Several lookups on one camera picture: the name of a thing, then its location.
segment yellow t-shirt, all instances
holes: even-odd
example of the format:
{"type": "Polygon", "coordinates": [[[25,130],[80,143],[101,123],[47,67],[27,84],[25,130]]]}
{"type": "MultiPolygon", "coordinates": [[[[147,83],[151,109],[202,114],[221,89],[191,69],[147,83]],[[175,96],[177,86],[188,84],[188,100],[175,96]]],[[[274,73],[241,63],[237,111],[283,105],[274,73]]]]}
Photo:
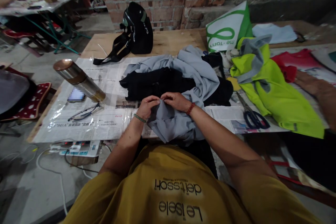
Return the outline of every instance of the yellow t-shirt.
{"type": "Polygon", "coordinates": [[[280,181],[251,174],[244,184],[239,198],[189,153],[146,146],[126,178],[89,181],[64,223],[320,223],[280,181]]]}

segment gray garment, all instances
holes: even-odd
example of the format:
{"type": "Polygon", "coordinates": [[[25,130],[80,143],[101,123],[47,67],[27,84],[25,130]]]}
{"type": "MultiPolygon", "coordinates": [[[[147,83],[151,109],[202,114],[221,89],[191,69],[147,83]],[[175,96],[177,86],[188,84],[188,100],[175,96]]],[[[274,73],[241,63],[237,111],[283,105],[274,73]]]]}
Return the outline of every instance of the gray garment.
{"type": "Polygon", "coordinates": [[[28,88],[27,78],[0,70],[0,114],[12,108],[28,88]]]}
{"type": "Polygon", "coordinates": [[[253,39],[244,39],[240,48],[239,55],[244,54],[255,54],[251,67],[252,69],[247,72],[243,73],[240,76],[237,76],[238,83],[244,84],[244,83],[250,83],[252,82],[252,77],[255,76],[257,73],[260,72],[263,64],[264,64],[264,58],[260,51],[260,47],[262,47],[265,44],[268,44],[272,39],[272,35],[264,35],[253,39]]]}
{"type": "MultiPolygon", "coordinates": [[[[202,60],[202,51],[189,45],[180,50],[177,58],[171,55],[150,57],[138,64],[128,65],[125,75],[136,72],[151,72],[168,67],[183,73],[184,78],[193,78],[196,87],[183,94],[191,102],[203,108],[203,101],[208,99],[219,86],[219,80],[212,67],[202,60]]],[[[163,101],[152,110],[149,127],[158,137],[167,143],[175,138],[184,139],[188,143],[193,140],[203,140],[204,136],[190,116],[177,111],[163,101]]]]}

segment red garment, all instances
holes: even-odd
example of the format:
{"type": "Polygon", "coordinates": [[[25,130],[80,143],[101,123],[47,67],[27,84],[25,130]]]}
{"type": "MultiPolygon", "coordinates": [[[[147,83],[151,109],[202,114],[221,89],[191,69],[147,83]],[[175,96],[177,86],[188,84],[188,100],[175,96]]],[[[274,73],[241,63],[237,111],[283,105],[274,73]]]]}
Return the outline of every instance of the red garment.
{"type": "Polygon", "coordinates": [[[320,67],[321,65],[311,55],[311,50],[303,49],[297,53],[283,52],[271,59],[279,66],[285,81],[291,83],[295,81],[297,66],[304,68],[320,67]]]}

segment clothing pile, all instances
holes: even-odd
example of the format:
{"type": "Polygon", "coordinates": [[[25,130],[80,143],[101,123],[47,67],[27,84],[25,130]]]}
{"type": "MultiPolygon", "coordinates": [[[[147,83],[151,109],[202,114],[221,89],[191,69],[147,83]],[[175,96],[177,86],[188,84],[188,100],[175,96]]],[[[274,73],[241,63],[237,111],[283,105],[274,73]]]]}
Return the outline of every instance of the clothing pile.
{"type": "MultiPolygon", "coordinates": [[[[203,108],[211,103],[230,106],[229,99],[233,93],[231,82],[218,77],[212,66],[202,60],[202,51],[191,45],[180,50],[177,58],[160,55],[130,64],[124,75],[127,76],[120,84],[128,89],[127,100],[141,100],[149,95],[160,97],[168,91],[181,92],[203,108]]],[[[204,139],[186,113],[164,102],[153,108],[147,124],[165,143],[173,139],[183,139],[188,143],[204,139]]]]}
{"type": "Polygon", "coordinates": [[[312,106],[286,83],[275,61],[270,59],[271,35],[242,38],[240,56],[233,58],[230,73],[263,116],[273,116],[279,126],[296,133],[323,138],[324,127],[312,106]]]}

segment plastic bag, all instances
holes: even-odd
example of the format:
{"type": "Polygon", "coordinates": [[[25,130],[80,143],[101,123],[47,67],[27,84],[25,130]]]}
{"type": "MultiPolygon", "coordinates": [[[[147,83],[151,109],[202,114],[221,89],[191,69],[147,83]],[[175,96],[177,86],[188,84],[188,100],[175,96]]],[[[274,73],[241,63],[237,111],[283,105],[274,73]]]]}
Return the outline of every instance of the plastic bag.
{"type": "Polygon", "coordinates": [[[242,37],[253,37],[248,9],[245,1],[206,25],[209,52],[232,50],[242,37]]]}

